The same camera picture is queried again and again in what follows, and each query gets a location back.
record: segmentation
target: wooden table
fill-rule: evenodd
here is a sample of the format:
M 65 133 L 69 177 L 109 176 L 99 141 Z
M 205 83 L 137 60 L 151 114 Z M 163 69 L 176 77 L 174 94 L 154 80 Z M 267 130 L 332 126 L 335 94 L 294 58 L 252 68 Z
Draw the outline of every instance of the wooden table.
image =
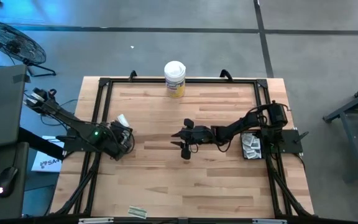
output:
M 80 119 L 91 120 L 99 78 L 83 79 L 75 111 Z M 271 100 L 288 105 L 283 79 L 267 81 Z M 124 114 L 134 129 L 136 145 L 120 161 L 103 154 L 92 216 L 127 217 L 132 205 L 147 210 L 148 217 L 273 217 L 266 163 L 245 161 L 239 136 L 226 153 L 219 152 L 215 145 L 202 145 L 189 161 L 180 157 L 179 147 L 170 144 L 171 134 L 181 129 L 185 118 L 196 125 L 211 126 L 229 125 L 243 117 L 256 105 L 251 85 L 188 83 L 180 99 L 167 97 L 165 91 L 161 83 L 114 84 L 108 121 Z M 285 129 L 291 129 L 290 112 L 287 117 Z M 61 208 L 77 187 L 83 157 L 84 153 L 76 152 L 63 161 L 52 212 Z M 313 213 L 302 163 L 294 155 L 283 154 L 283 164 L 288 187 Z M 85 189 L 82 209 L 87 196 Z M 284 211 L 280 190 L 278 197 Z

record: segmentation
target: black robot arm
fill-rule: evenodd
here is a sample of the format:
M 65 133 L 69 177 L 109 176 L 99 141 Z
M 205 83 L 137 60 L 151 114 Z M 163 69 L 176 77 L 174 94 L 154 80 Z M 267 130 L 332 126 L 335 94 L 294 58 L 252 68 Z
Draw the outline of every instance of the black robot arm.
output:
M 55 118 L 70 127 L 67 136 L 57 136 L 66 143 L 67 151 L 105 152 L 115 160 L 130 153 L 134 146 L 132 129 L 113 121 L 107 124 L 82 121 L 67 110 L 64 110 L 55 99 L 56 90 L 34 88 L 27 95 L 26 105 L 37 113 Z
M 184 142 L 172 143 L 181 147 L 182 158 L 190 159 L 192 145 L 198 147 L 200 144 L 215 144 L 220 151 L 226 152 L 221 150 L 220 146 L 230 144 L 235 135 L 254 127 L 267 130 L 268 138 L 273 139 L 280 134 L 282 128 L 288 123 L 285 108 L 287 108 L 286 105 L 273 101 L 273 103 L 252 108 L 243 118 L 229 126 L 212 126 L 211 128 L 194 126 L 192 120 L 185 119 L 186 127 L 172 135 L 172 137 L 180 137 Z M 270 124 L 267 124 L 268 119 L 263 114 L 264 111 L 267 111 Z

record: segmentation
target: concrete floor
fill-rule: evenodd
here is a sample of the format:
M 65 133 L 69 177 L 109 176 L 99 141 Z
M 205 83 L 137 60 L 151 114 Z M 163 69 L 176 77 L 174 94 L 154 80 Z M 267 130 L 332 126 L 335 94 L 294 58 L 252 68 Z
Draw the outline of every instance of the concrete floor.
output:
M 0 21 L 10 24 L 258 28 L 252 0 L 4 2 Z M 356 0 L 260 0 L 260 7 L 266 29 L 358 30 Z M 55 88 L 59 102 L 77 98 L 84 75 L 128 76 L 136 70 L 140 76 L 160 76 L 171 60 L 182 61 L 189 76 L 216 77 L 222 68 L 234 77 L 267 76 L 259 34 L 25 33 L 45 49 L 44 66 L 58 72 L 56 77 L 33 78 L 26 88 Z M 358 221 L 358 182 L 342 180 L 355 168 L 342 124 L 325 124 L 321 119 L 358 90 L 358 36 L 267 35 L 267 43 L 274 77 L 285 79 L 295 124 L 300 131 L 310 132 L 302 144 L 315 213 Z M 0 65 L 12 62 L 0 53 Z M 74 111 L 75 103 L 67 109 Z M 63 128 L 43 125 L 27 108 L 21 125 L 38 135 L 63 134 Z M 34 156 L 33 151 L 29 165 Z M 23 213 L 45 213 L 56 179 L 56 174 L 28 171 Z

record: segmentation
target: black metal frame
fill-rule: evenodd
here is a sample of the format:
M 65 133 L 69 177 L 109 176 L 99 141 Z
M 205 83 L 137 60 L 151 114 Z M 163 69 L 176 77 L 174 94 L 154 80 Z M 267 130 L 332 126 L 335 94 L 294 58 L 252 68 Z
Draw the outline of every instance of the black metal frame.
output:
M 352 154 L 355 158 L 357 158 L 357 168 L 358 168 L 358 147 L 355 142 L 356 135 L 354 134 L 353 130 L 349 126 L 349 118 L 347 117 L 347 114 L 350 113 L 358 113 L 358 92 L 354 94 L 354 99 L 344 106 L 336 109 L 332 113 L 328 114 L 327 116 L 323 117 L 323 120 L 326 123 L 331 123 L 334 119 L 340 118 L 342 121 L 343 128 L 346 133 L 346 137 L 349 141 L 350 148 L 352 151 Z M 358 170 L 356 170 L 354 173 L 351 174 L 344 174 L 343 175 L 344 182 L 350 183 L 355 180 L 358 180 Z
M 99 86 L 98 86 L 98 92 L 96 94 L 96 101 L 93 111 L 93 117 L 92 121 L 96 122 L 98 118 L 98 112 L 101 102 L 101 95 L 103 92 L 103 88 L 107 86 L 107 95 L 106 100 L 104 103 L 104 109 L 103 109 L 103 115 L 102 115 L 102 122 L 105 123 L 107 121 L 108 111 L 109 111 L 109 104 L 111 100 L 111 93 L 114 83 L 165 83 L 164 77 L 161 78 L 135 78 L 137 77 L 137 74 L 135 71 L 131 72 L 131 75 L 129 78 L 126 77 L 120 77 L 120 78 L 100 78 L 99 80 Z M 230 84 L 250 84 L 254 87 L 254 93 L 255 93 L 255 99 L 257 106 L 260 106 L 262 104 L 262 100 L 260 97 L 260 89 L 262 88 L 265 102 L 270 103 L 270 95 L 269 95 L 269 89 L 267 85 L 266 79 L 233 79 L 231 77 L 231 74 L 227 70 L 222 70 L 220 74 L 220 78 L 186 78 L 187 83 L 230 83 Z M 88 166 L 90 162 L 90 156 L 91 152 L 86 152 L 83 162 L 83 167 L 81 170 L 81 179 L 80 182 L 83 180 L 84 176 L 86 175 L 88 171 Z M 283 170 L 283 164 L 282 164 L 282 158 L 280 153 L 276 153 L 277 157 L 277 165 L 278 165 L 278 175 L 283 178 L 283 183 L 285 184 L 285 175 Z M 101 153 L 97 152 L 95 154 L 94 163 L 96 163 L 96 170 L 98 170 L 99 162 L 101 158 Z M 269 156 L 266 158 L 266 164 L 267 167 L 269 167 Z M 277 190 L 275 186 L 275 180 L 273 178 L 274 173 L 268 169 L 268 179 L 269 179 L 269 185 L 270 185 L 270 193 L 272 194 L 272 205 L 275 216 L 282 215 L 282 212 L 280 210 L 279 204 L 278 204 L 278 198 L 277 198 Z M 96 188 L 96 180 L 97 180 L 97 172 L 92 177 L 90 187 L 89 187 L 89 194 L 88 199 L 86 203 L 86 208 L 84 210 L 84 213 L 90 215 L 92 210 L 92 204 L 93 204 L 93 197 L 94 197 L 94 191 Z M 287 197 L 284 195 L 285 199 L 285 213 L 287 215 L 291 215 L 291 205 L 287 199 Z M 75 207 L 74 207 L 74 213 L 80 213 L 80 205 L 81 205 L 81 197 L 77 200 Z
M 25 64 L 25 65 L 27 66 L 27 71 L 29 71 L 31 77 L 44 77 L 44 76 L 50 76 L 50 75 L 55 76 L 55 75 L 56 75 L 56 72 L 55 72 L 54 70 L 52 70 L 52 69 L 50 69 L 50 68 L 45 68 L 45 67 L 43 67 L 43 66 L 41 66 L 41 65 L 36 65 L 36 64 L 30 62 L 30 61 L 27 60 L 27 59 L 24 59 L 24 60 L 23 60 L 23 64 Z M 50 71 L 51 73 L 40 74 L 40 75 L 34 75 L 34 72 L 30 69 L 30 66 L 39 67 L 39 68 L 42 68 L 42 69 L 44 69 L 44 70 L 46 70 L 46 71 Z
M 28 142 L 31 148 L 56 159 L 64 160 L 65 158 L 63 149 L 60 146 L 57 146 L 22 127 L 19 128 L 17 142 Z

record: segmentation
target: electric fan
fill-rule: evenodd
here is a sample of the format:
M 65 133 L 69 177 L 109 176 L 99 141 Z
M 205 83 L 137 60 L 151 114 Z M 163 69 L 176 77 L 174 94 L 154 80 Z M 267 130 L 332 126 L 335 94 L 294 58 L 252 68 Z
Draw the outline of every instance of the electric fan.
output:
M 39 65 L 47 60 L 47 54 L 39 44 L 17 29 L 2 22 L 0 22 L 0 51 L 23 62 L 27 66 L 35 66 L 52 72 L 34 75 L 29 69 L 32 77 L 56 75 L 55 71 Z

